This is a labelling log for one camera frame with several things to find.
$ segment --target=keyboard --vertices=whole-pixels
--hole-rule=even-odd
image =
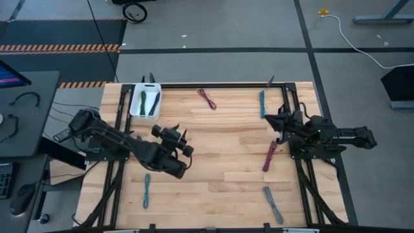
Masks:
[[[17,164],[7,162],[0,164],[0,199],[8,199],[12,193]]]

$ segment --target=computer mouse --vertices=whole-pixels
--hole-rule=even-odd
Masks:
[[[16,216],[26,211],[32,200],[36,187],[34,184],[25,184],[12,196],[10,202],[10,213]]]

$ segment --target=white cable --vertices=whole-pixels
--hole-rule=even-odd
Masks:
[[[341,36],[346,40],[346,42],[348,42],[348,44],[354,49],[354,50],[356,50],[356,51],[358,51],[358,52],[361,52],[361,53],[363,53],[363,54],[365,54],[365,55],[367,55],[367,56],[369,56],[373,61],[375,61],[375,63],[377,63],[381,68],[383,68],[383,69],[394,69],[394,68],[397,68],[397,67],[407,67],[407,66],[412,66],[412,65],[414,65],[414,63],[412,63],[412,64],[405,64],[405,65],[396,65],[396,66],[393,66],[393,67],[384,67],[383,65],[381,65],[381,63],[379,63],[377,60],[375,60],[375,58],[373,58],[371,55],[369,55],[368,53],[366,53],[366,52],[364,52],[364,51],[361,51],[361,50],[359,50],[359,49],[357,49],[357,48],[355,48],[354,47],[354,45],[352,45],[351,44],[351,42],[349,42],[349,40],[347,39],[347,37],[343,34],[343,32],[342,32],[342,29],[341,29],[341,20],[338,18],[338,17],[336,17],[336,16],[333,16],[333,15],[326,15],[326,16],[321,16],[322,18],[325,18],[325,17],[333,17],[333,18],[335,18],[336,20],[338,20],[338,22],[339,22],[339,33],[341,34]]]

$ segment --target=concrete floor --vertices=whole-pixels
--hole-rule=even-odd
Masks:
[[[17,0],[0,0],[0,20],[11,16]],[[348,47],[338,23],[320,19],[324,0],[301,0],[314,48]],[[331,0],[328,9],[340,17],[343,32],[357,47],[414,47],[414,25],[361,26],[351,19],[382,14],[394,0]],[[91,0],[96,17],[120,17],[119,6]],[[141,25],[128,25],[123,49],[181,49],[224,47],[296,47],[304,42],[290,0],[158,0],[144,3],[149,16]],[[414,1],[402,11],[414,14]],[[26,0],[18,19],[91,18],[85,0]],[[413,63],[413,53],[373,54],[384,65]],[[358,223],[364,226],[414,228],[414,111],[392,111],[380,82],[383,70],[362,54],[316,54],[331,115],[338,127],[368,126],[378,146],[349,149],[342,154]],[[117,67],[121,82],[139,82],[152,72],[158,82],[314,81],[305,53],[122,54]],[[102,89],[59,89],[56,101],[98,106]],[[75,113],[75,107],[59,107]],[[65,116],[53,113],[65,120]],[[53,135],[64,124],[50,119],[45,132]],[[78,192],[48,195],[47,225],[33,222],[29,232],[71,227]],[[64,210],[55,201],[68,203]]]

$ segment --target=floor mat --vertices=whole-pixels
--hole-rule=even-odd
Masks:
[[[116,66],[118,53],[111,52],[110,57]],[[59,71],[61,83],[114,81],[114,72],[106,53],[7,55],[0,56],[0,59],[19,72]]]
[[[113,65],[125,32],[124,20],[13,21],[0,24],[0,59],[19,72],[59,71],[60,87],[100,87],[114,81]]]
[[[97,21],[106,44],[120,44],[124,20]],[[2,45],[77,45],[101,44],[93,20],[13,21],[7,28]]]
[[[6,33],[8,23],[4,21],[0,21],[0,41],[3,38],[4,34]]]

